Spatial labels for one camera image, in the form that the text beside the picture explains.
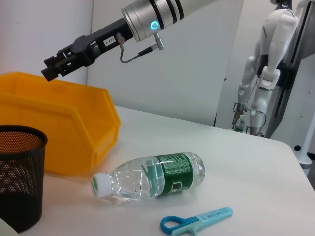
white wall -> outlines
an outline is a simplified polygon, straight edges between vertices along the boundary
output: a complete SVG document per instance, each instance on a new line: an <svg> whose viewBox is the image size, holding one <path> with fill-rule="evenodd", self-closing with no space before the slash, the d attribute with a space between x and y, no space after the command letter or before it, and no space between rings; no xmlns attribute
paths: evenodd
<svg viewBox="0 0 315 236"><path fill-rule="evenodd" d="M44 60L90 34L93 0L0 0L0 73L42 75ZM63 79L86 83L87 69Z"/></svg>
<svg viewBox="0 0 315 236"><path fill-rule="evenodd" d="M296 9L298 0L293 0L293 9ZM276 8L269 0L244 0L242 14L238 25L231 59L227 70L227 80L218 107L216 127L231 129L234 117L233 106L238 100L238 86L241 83L245 61L254 55L257 41L260 38L261 28L268 15ZM249 112L246 113L245 125L250 125Z"/></svg>
<svg viewBox="0 0 315 236"><path fill-rule="evenodd" d="M95 0L93 31L122 17L133 0ZM89 67L88 84L107 88L119 106L213 125L243 0L220 0L163 30L162 52L129 64L117 47ZM154 39L125 44L125 59Z"/></svg>

floor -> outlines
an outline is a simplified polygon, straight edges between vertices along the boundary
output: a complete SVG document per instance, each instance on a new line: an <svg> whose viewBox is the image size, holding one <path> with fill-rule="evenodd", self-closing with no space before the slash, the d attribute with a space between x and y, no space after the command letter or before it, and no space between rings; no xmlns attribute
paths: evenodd
<svg viewBox="0 0 315 236"><path fill-rule="evenodd" d="M308 179L315 191L315 161L313 161L313 165L312 165L312 168L310 170L310 173L309 173L309 176L308 176Z"/></svg>

scissor handle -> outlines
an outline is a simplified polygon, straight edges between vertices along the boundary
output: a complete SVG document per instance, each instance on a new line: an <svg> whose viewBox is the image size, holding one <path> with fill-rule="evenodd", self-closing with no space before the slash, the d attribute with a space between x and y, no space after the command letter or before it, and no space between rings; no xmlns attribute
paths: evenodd
<svg viewBox="0 0 315 236"><path fill-rule="evenodd" d="M183 226L189 225L193 222L198 221L199 219L197 217L192 217L192 218L188 218L188 219L183 219L177 216L168 216L164 219L162 219L161 221L161 229L163 230L164 233L166 233L167 235L172 234L172 232L176 229L179 229ZM174 226L172 228L167 227L165 224L167 222L175 222L178 223L179 225Z"/></svg>

blue indicator light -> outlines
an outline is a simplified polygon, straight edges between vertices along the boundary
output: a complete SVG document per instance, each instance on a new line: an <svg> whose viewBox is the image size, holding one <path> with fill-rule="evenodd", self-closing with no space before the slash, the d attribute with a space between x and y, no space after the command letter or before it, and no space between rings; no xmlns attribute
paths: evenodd
<svg viewBox="0 0 315 236"><path fill-rule="evenodd" d="M158 28L158 22L157 21L152 21L150 26L151 26L151 29L156 30Z"/></svg>

white table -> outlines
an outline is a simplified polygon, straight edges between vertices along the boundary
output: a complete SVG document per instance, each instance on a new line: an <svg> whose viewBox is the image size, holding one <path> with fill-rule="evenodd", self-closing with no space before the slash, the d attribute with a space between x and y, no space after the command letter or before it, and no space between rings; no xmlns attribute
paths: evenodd
<svg viewBox="0 0 315 236"><path fill-rule="evenodd" d="M195 152L206 177L193 193L150 201L94 199L89 178L45 175L43 216L22 236L163 236L163 217L191 217L221 207L233 217L200 236L314 236L315 192L290 147L253 137L117 107L120 138L96 171L137 157Z"/></svg>

